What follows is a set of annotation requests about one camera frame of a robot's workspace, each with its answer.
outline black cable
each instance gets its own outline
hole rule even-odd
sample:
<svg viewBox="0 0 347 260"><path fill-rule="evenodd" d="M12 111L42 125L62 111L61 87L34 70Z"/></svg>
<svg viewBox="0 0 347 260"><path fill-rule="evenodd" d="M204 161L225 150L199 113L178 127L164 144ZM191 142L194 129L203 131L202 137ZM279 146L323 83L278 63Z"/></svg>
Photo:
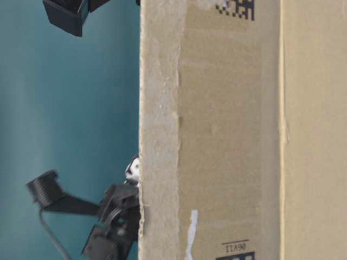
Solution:
<svg viewBox="0 0 347 260"><path fill-rule="evenodd" d="M61 243L59 242L57 237L53 234L52 230L49 228L47 223L44 221L44 219L43 219L43 209L42 208L40 209L39 216L40 216L40 222L41 222L42 226L46 230L46 232L49 235L49 237L52 239L55 247L59 250L59 252L62 255L62 257L64 258L64 260L71 260L71 257L69 255L69 253L61 245Z"/></svg>
<svg viewBox="0 0 347 260"><path fill-rule="evenodd" d="M106 236L108 232L110 231L112 221L117 218L121 214L121 209L116 207L111 213L108 215L108 217L105 220L104 223L104 229L103 229L103 234Z"/></svg>

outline cardboard box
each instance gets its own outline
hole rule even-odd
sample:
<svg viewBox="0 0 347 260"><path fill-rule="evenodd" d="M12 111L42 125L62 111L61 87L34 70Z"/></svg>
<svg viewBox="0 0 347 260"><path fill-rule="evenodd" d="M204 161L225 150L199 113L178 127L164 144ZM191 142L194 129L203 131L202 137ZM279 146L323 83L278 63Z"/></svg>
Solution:
<svg viewBox="0 0 347 260"><path fill-rule="evenodd" d="M346 25L345 0L142 2L140 260L346 259Z"/></svg>

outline torn cardboard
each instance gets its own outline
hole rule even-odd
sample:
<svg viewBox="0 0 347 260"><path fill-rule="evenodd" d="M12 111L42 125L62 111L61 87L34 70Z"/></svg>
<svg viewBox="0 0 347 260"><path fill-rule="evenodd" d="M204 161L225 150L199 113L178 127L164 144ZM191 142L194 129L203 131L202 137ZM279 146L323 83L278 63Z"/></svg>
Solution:
<svg viewBox="0 0 347 260"><path fill-rule="evenodd" d="M345 258L347 17L328 6L142 2L140 260Z"/></svg>

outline teal background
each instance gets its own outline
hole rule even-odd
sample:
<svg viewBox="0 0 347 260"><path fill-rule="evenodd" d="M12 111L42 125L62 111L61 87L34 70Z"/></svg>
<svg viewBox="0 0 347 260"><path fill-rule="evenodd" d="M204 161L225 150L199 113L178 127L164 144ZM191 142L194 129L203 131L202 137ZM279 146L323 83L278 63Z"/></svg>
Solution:
<svg viewBox="0 0 347 260"><path fill-rule="evenodd" d="M25 184L56 169L64 190L97 203L123 182L138 151L139 7L110 1L83 38L51 25L40 0L2 1L0 11L0 259L62 259ZM45 218L85 259L96 218Z"/></svg>

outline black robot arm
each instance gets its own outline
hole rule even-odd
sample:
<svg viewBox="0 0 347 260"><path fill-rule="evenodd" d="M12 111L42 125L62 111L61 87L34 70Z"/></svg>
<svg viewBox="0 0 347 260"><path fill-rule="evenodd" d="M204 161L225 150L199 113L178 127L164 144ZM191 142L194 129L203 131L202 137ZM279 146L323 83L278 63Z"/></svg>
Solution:
<svg viewBox="0 0 347 260"><path fill-rule="evenodd" d="M62 191L57 174L49 171L27 184L40 205L40 220L64 259L70 256L44 222L44 211L96 216L96 225L82 254L91 260L126 260L139 228L138 188L128 184L111 185L100 205L81 200Z"/></svg>

